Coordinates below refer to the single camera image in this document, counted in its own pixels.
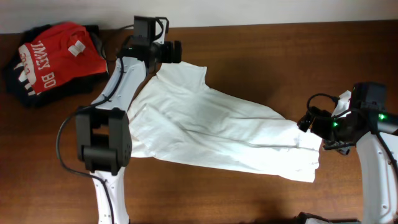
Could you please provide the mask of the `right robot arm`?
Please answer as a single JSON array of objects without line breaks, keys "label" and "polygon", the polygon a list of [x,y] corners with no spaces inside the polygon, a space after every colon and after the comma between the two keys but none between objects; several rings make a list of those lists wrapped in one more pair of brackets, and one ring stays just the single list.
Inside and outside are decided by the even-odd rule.
[{"label": "right robot arm", "polygon": [[397,223],[397,115],[386,111],[386,86],[360,82],[351,91],[327,97],[334,111],[307,104],[298,128],[322,138],[326,151],[346,156],[355,147],[361,164],[362,223]]}]

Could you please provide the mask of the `grey folded garment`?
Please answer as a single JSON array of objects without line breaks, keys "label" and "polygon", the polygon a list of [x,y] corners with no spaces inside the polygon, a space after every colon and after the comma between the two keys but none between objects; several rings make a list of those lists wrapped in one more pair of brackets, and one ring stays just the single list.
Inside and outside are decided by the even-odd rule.
[{"label": "grey folded garment", "polygon": [[103,60],[105,60],[105,58],[104,58],[105,53],[104,53],[104,50],[102,49],[103,43],[102,43],[101,39],[99,38],[99,36],[97,34],[95,34],[94,32],[90,32],[90,38],[91,38],[99,56]]}]

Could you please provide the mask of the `red folded t-shirt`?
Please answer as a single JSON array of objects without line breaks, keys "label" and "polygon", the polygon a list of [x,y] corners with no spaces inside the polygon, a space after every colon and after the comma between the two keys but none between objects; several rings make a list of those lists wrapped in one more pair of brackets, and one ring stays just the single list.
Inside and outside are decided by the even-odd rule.
[{"label": "red folded t-shirt", "polygon": [[97,52],[87,29],[65,22],[47,29],[19,48],[18,80],[29,95],[39,95],[74,78],[106,72],[106,62]]}]

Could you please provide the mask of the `white t-shirt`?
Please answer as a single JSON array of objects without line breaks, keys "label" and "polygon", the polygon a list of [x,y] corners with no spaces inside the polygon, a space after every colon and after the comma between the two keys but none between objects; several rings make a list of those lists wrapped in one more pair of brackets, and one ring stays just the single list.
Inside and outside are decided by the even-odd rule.
[{"label": "white t-shirt", "polygon": [[163,64],[128,111],[132,157],[313,182],[321,139],[270,107],[210,88],[206,68]]}]

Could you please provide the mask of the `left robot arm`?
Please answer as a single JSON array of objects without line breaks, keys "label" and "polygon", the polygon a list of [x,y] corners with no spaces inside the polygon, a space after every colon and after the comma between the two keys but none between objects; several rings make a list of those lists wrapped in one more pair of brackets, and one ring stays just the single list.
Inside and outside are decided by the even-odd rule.
[{"label": "left robot arm", "polygon": [[122,43],[114,72],[97,99],[75,117],[78,159],[93,180],[99,223],[129,223],[124,173],[132,151],[127,111],[133,96],[160,63],[179,63],[182,45],[165,39],[166,17],[134,18],[134,33]]}]

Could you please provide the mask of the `black folded t-shirt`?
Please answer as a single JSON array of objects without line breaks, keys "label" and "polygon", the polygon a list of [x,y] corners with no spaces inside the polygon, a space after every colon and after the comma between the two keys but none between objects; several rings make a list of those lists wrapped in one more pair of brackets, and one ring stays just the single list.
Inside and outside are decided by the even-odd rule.
[{"label": "black folded t-shirt", "polygon": [[[52,25],[47,24],[23,32],[19,44],[22,45],[32,42],[36,37],[46,30],[49,30],[51,27]],[[98,52],[102,45],[99,39],[100,31],[98,25],[85,25],[83,27],[88,31],[91,41],[94,43]],[[28,84],[28,80],[19,81],[18,79],[19,75],[23,72],[23,66],[20,64],[21,62],[19,53],[16,51],[10,61],[8,61],[2,69],[2,79],[5,84],[6,93],[14,95],[26,108],[39,108],[68,96],[91,93],[94,86],[99,81],[109,78],[108,69],[106,68],[105,72],[73,78],[60,87],[55,87],[55,89],[41,93],[38,96],[35,94],[29,95],[28,90],[33,89],[31,87],[28,87],[28,89],[25,88],[26,84]]]}]

